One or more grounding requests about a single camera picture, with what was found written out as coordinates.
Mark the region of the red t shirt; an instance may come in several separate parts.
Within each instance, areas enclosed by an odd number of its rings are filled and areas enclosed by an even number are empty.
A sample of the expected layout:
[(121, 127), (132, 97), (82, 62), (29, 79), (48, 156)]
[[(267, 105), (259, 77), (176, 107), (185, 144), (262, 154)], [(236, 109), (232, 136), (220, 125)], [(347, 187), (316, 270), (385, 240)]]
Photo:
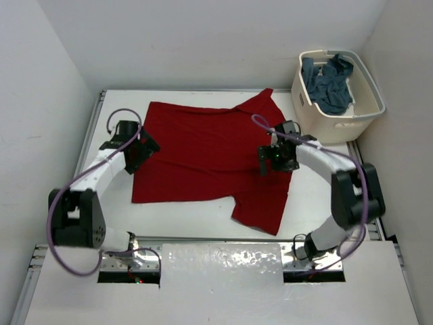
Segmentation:
[(197, 108), (151, 102), (143, 124), (159, 151), (133, 176), (134, 204), (232, 197), (232, 218), (276, 235), (288, 199), (290, 173), (260, 174), (257, 150), (270, 143), (252, 121), (283, 122), (272, 90), (232, 108)]

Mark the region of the blue t shirt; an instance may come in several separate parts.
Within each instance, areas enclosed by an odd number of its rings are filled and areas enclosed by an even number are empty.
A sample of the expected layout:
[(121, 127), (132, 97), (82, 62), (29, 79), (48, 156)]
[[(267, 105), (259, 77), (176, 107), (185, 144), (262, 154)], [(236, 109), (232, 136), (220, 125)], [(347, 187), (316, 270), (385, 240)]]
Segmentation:
[(344, 114), (353, 101), (347, 84), (353, 70), (354, 65), (340, 53), (323, 65), (316, 65), (313, 58), (303, 58), (301, 75), (310, 101), (324, 114)]

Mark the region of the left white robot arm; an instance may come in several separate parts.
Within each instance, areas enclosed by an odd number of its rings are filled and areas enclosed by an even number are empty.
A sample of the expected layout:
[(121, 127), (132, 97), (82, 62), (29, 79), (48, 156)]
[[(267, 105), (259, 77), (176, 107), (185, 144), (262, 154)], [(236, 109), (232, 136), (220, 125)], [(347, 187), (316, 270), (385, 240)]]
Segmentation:
[(160, 146), (135, 121), (119, 121), (87, 170), (66, 189), (49, 195), (49, 235), (54, 246), (95, 248), (114, 254), (131, 249), (132, 233), (113, 230), (101, 198), (119, 173), (134, 174)]

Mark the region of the reflective foil panel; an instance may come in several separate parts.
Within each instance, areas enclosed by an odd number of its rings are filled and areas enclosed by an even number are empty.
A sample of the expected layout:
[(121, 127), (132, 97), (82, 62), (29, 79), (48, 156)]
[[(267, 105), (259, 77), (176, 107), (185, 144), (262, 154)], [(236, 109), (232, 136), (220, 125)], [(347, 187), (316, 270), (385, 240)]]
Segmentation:
[(283, 284), (278, 244), (165, 244), (161, 286), (262, 289)]

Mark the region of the cream laundry basket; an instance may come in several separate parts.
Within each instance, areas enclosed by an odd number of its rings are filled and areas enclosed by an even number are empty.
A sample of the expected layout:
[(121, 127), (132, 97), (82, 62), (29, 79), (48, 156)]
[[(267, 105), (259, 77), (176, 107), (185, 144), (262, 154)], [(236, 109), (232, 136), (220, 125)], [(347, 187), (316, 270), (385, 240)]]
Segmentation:
[[(352, 102), (338, 113), (330, 114), (312, 99), (304, 80), (308, 78), (307, 72), (316, 70), (321, 74), (322, 67), (335, 56), (338, 56), (340, 62), (353, 65), (352, 74), (345, 79)], [(302, 131), (324, 144), (356, 140), (386, 111), (379, 89), (360, 57), (353, 51), (344, 50), (302, 52), (298, 56), (298, 67), (292, 83), (292, 101)]]

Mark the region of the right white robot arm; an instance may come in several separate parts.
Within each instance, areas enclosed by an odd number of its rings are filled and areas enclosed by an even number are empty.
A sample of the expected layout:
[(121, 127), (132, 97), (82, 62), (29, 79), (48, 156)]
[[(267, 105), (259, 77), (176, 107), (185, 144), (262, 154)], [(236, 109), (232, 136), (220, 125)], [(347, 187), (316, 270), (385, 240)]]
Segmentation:
[(304, 165), (331, 187), (331, 215), (304, 237), (304, 244), (293, 251), (295, 258), (311, 262), (326, 252), (339, 250), (358, 230), (350, 250), (340, 255), (341, 259), (348, 257), (364, 240), (365, 226), (386, 211), (376, 168), (322, 146), (312, 135), (301, 134), (294, 121), (270, 127), (261, 115), (255, 114), (252, 120), (272, 137), (269, 145), (257, 149), (262, 176), (268, 170), (289, 173)]

